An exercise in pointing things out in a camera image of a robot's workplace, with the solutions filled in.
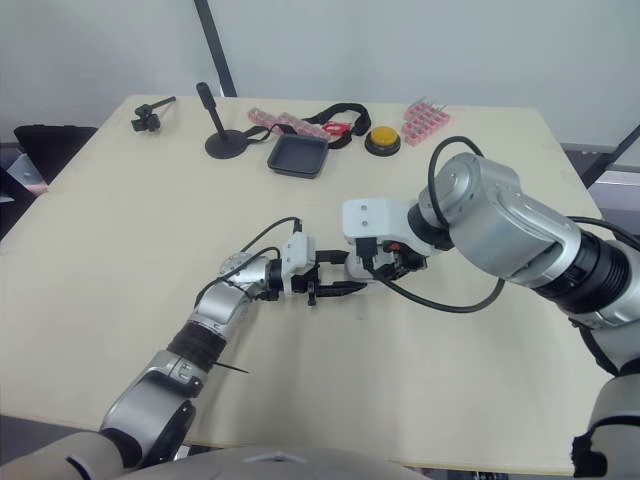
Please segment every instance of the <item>black tray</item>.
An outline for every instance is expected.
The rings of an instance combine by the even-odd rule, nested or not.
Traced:
[[[292,177],[314,178],[327,158],[326,140],[306,135],[282,135],[273,147],[267,165],[274,172]]]

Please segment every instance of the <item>round stand base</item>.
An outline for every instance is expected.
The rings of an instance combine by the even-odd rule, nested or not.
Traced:
[[[225,130],[227,140],[214,133],[204,144],[204,149],[213,158],[233,158],[247,148],[247,137],[239,130]]]

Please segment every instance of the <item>white wall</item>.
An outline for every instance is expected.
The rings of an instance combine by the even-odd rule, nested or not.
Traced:
[[[100,125],[133,93],[217,74],[189,0],[0,0],[0,141],[22,124]]]
[[[640,122],[637,0],[210,4],[241,95],[534,106],[580,144]]]
[[[210,3],[240,95],[534,106],[605,146],[640,121],[637,0]],[[192,0],[0,0],[0,141],[199,80],[217,86]]]

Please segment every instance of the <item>yellow button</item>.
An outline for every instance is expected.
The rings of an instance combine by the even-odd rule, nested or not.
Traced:
[[[391,127],[376,127],[371,130],[371,141],[379,147],[389,147],[398,139],[398,134]]]

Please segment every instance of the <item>black pole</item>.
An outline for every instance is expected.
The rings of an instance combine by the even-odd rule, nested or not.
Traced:
[[[209,8],[209,1],[194,0],[194,3],[196,4],[198,17],[200,17],[200,23],[204,30],[204,36],[207,39],[207,45],[209,45],[211,58],[213,58],[213,63],[218,71],[218,78],[220,79],[222,92],[225,97],[237,97],[238,94],[236,93],[236,87],[233,85],[233,79],[231,78],[231,72],[229,72],[227,59],[225,58],[224,51],[222,50],[218,30],[216,29],[216,24],[213,22],[211,9]]]
[[[218,135],[220,135],[223,141],[227,141],[227,132],[224,131],[218,112],[216,112],[216,101],[213,99],[213,95],[211,95],[209,85],[207,85],[206,82],[200,82],[196,84],[196,90],[198,91],[198,95],[200,95],[202,105],[209,112],[209,115],[211,115],[211,120],[213,120],[216,130],[218,130]]]

